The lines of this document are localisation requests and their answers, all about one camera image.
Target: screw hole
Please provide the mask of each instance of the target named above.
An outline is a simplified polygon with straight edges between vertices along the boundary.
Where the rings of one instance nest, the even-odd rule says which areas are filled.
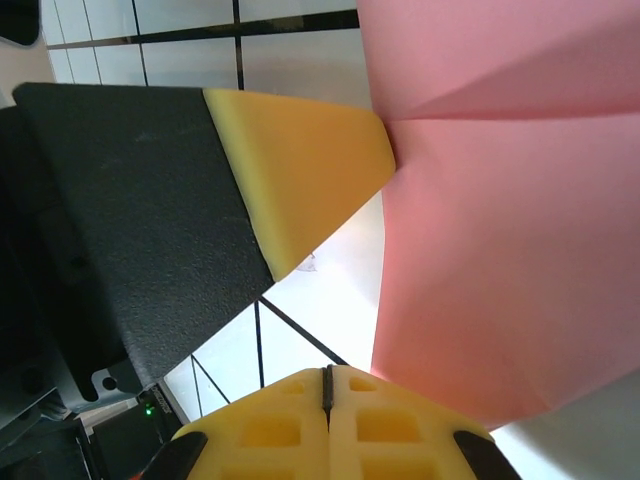
[[[112,377],[107,377],[104,380],[102,380],[102,386],[106,389],[106,390],[115,390],[118,387],[118,382],[116,382],[115,378]]]

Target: tile grout line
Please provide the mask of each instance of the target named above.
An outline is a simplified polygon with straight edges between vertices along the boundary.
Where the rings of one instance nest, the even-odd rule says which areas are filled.
[[[240,31],[240,0],[233,0],[233,25],[237,28],[234,39],[236,43],[236,75],[238,90],[244,90],[244,67],[242,65],[242,33]]]
[[[182,425],[191,423],[189,422],[189,417],[185,413],[184,408],[182,408],[180,401],[176,398],[169,385],[167,385],[166,376],[158,380],[158,388],[160,389],[160,392],[162,392],[162,395],[167,399],[167,403],[178,417],[178,420],[180,420],[180,423],[182,423]]]
[[[198,388],[198,376],[196,375],[196,364],[194,362],[196,357],[191,355],[191,370],[193,370],[193,382],[196,385],[196,396],[198,397],[198,409],[200,410],[200,418],[204,415],[202,413],[202,400],[200,400],[200,388]]]
[[[84,16],[87,18],[87,26],[89,27],[89,37],[93,42],[93,31],[91,30],[91,21],[89,20],[89,12],[87,11],[87,2],[85,0],[82,0],[82,5],[84,6]],[[98,81],[100,82],[100,85],[102,85],[102,75],[100,75],[100,65],[98,65],[98,56],[96,55],[96,49],[95,47],[92,47],[91,50],[93,51],[93,59],[96,62],[96,70],[98,71]]]
[[[136,0],[131,0],[131,5],[133,6],[133,19],[136,22],[136,32],[138,33],[138,37],[140,37],[140,23],[138,22],[138,9],[136,8]],[[138,44],[138,49],[140,50],[140,60],[142,61],[142,74],[144,75],[144,84],[149,86],[149,78],[147,77],[147,66],[144,62],[144,52],[142,51],[142,42]]]
[[[260,325],[260,302],[253,302],[256,318],[256,346],[258,347],[258,374],[260,375],[260,388],[264,388],[264,364],[262,361],[262,328]]]
[[[312,13],[307,15],[295,15],[291,17],[279,17],[271,20],[253,20],[240,22],[239,8],[237,21],[225,25],[210,25],[205,27],[186,28],[181,30],[169,30],[156,33],[145,33],[128,37],[113,37],[92,42],[73,42],[61,45],[49,45],[50,50],[62,48],[102,47],[114,45],[133,45],[147,43],[182,42],[189,40],[207,40],[214,38],[236,38],[256,35],[274,35],[284,33],[310,33],[332,30],[351,30],[360,28],[357,11],[340,10],[337,12]]]
[[[60,12],[58,11],[58,4],[56,3],[56,0],[51,0],[53,2],[53,6],[56,9],[56,17],[58,17],[58,25],[60,26],[60,35],[62,35],[62,41],[65,43],[67,43],[67,39],[64,38],[64,30],[62,29],[62,21],[60,20]],[[71,81],[73,83],[76,83],[76,79],[73,76],[73,68],[71,68],[71,59],[69,58],[69,50],[65,49],[65,54],[67,56],[67,64],[69,65],[69,73],[71,73]]]
[[[196,358],[196,356],[192,353],[191,354],[191,358],[193,361],[196,362],[196,364],[198,365],[198,367],[200,367],[200,370],[202,370],[202,373],[205,374],[205,376],[207,377],[207,379],[211,382],[211,384],[216,388],[216,390],[218,390],[218,393],[220,395],[222,395],[222,398],[224,398],[224,401],[227,403],[231,403],[231,401],[229,400],[229,398],[224,394],[224,392],[222,391],[222,389],[218,386],[218,384],[213,380],[213,378],[211,378],[211,375],[209,375],[209,372],[207,372],[204,367],[202,366],[202,364],[200,363],[200,361]]]
[[[296,331],[301,337],[303,337],[307,342],[320,350],[325,356],[327,356],[330,360],[336,362],[337,365],[349,365],[340,355],[335,353],[329,347],[327,347],[324,343],[318,340],[316,337],[311,335],[307,330],[302,328],[295,320],[293,320],[289,315],[284,313],[278,307],[276,307],[273,303],[267,300],[264,297],[260,297],[260,303],[262,303],[265,307],[271,310],[280,320],[289,325],[293,330]]]

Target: yellow foam tip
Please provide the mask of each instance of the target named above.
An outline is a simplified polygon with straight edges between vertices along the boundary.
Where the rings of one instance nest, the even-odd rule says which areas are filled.
[[[204,97],[276,281],[395,171],[382,121],[368,110],[236,90]]]
[[[334,367],[333,390],[330,428],[316,369],[182,428],[208,438],[188,479],[476,480],[453,434],[491,440],[477,423],[351,367]]]

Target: white tile wall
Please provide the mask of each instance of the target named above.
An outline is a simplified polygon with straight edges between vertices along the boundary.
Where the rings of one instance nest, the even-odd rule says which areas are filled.
[[[41,0],[40,15],[42,16],[42,30],[44,32],[47,45],[58,45],[64,43],[62,29],[58,12],[56,11],[55,0]]]
[[[94,40],[137,34],[131,0],[84,0],[84,2],[87,6]]]
[[[202,370],[198,368],[198,365],[196,365],[196,376],[198,378],[203,414],[206,415],[224,407],[226,405],[224,398],[218,393]],[[184,360],[171,372],[171,375],[167,375],[165,380],[189,420],[194,421],[200,418],[191,359]]]
[[[136,9],[140,33],[233,23],[232,0],[136,0]]]
[[[377,195],[314,252],[315,271],[292,272],[265,297],[349,364],[368,371],[383,251]]]
[[[253,305],[195,352],[231,401],[260,388]]]
[[[264,305],[260,305],[260,324],[265,385],[305,368],[333,363]]]
[[[144,85],[138,45],[97,47],[96,57],[104,85]]]
[[[149,85],[238,88],[233,38],[143,45]]]
[[[67,54],[75,83],[100,84],[93,48],[71,48]]]
[[[371,107],[359,30],[242,39],[247,90]]]
[[[66,43],[91,40],[89,23],[82,0],[55,0],[62,34]]]
[[[240,20],[248,22],[352,8],[356,8],[356,0],[240,0]]]
[[[66,50],[49,50],[49,61],[58,83],[74,83]]]

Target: pink fabric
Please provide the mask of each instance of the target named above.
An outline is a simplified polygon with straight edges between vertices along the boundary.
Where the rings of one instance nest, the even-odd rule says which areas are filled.
[[[362,0],[374,373],[488,426],[640,366],[640,0]]]

